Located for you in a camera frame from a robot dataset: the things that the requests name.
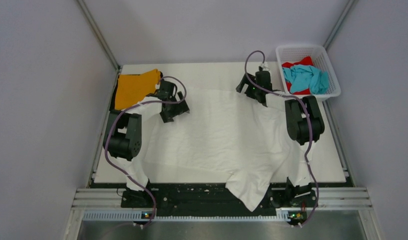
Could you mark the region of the white t shirt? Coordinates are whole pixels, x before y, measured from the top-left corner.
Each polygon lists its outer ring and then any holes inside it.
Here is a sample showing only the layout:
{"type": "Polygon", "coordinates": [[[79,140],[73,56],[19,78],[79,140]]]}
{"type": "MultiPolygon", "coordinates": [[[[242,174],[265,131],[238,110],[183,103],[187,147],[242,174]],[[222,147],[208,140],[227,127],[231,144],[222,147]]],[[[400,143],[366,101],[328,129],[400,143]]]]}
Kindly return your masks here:
{"type": "Polygon", "coordinates": [[[310,182],[306,147],[290,139],[286,114],[243,94],[190,88],[190,113],[151,122],[143,167],[155,183],[225,183],[248,210],[262,201],[272,179],[310,182]]]}

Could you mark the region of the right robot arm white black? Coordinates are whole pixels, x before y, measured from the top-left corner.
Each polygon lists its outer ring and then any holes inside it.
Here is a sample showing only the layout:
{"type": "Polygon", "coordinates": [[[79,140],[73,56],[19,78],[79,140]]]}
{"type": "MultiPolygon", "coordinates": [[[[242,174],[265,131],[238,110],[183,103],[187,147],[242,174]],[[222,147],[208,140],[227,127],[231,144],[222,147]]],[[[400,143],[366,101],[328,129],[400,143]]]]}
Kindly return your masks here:
{"type": "Polygon", "coordinates": [[[301,146],[304,146],[306,143],[308,144],[304,153],[304,161],[307,165],[309,175],[315,184],[316,194],[318,194],[319,183],[315,178],[308,159],[308,154],[313,143],[317,142],[321,134],[325,131],[325,124],[317,99],[312,95],[300,98],[296,95],[289,95],[281,91],[267,89],[266,87],[271,87],[272,85],[271,74],[266,70],[260,70],[254,75],[246,71],[236,87],[236,91],[241,93],[244,86],[247,86],[245,95],[257,100],[264,106],[267,105],[267,101],[265,100],[267,94],[285,99],[284,107],[288,136],[301,146]]]}

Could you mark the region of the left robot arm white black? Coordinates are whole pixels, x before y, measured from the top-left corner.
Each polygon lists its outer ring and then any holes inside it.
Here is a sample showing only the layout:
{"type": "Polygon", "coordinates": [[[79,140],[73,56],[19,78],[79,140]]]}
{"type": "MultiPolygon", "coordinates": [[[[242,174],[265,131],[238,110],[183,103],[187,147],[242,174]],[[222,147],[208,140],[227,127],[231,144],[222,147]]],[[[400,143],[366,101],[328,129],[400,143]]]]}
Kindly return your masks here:
{"type": "Polygon", "coordinates": [[[126,187],[135,191],[133,200],[141,207],[152,201],[152,193],[146,188],[149,178],[142,162],[147,153],[150,136],[159,119],[164,123],[174,121],[176,116],[189,113],[186,102],[187,90],[178,86],[183,83],[173,77],[163,77],[156,84],[155,92],[122,110],[109,111],[103,140],[102,153],[106,161],[126,177],[126,187]]]}

